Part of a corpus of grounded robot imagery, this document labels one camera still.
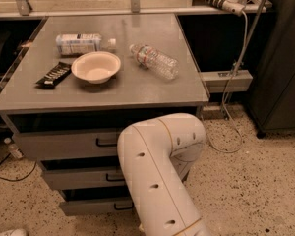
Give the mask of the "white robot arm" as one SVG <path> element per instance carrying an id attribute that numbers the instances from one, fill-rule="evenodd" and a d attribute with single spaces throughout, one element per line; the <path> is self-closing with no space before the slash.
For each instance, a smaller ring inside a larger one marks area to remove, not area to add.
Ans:
<path id="1" fill-rule="evenodd" d="M 128 126 L 120 166 L 146 236 L 211 236 L 182 179 L 206 141 L 203 123 L 176 113 Z"/>

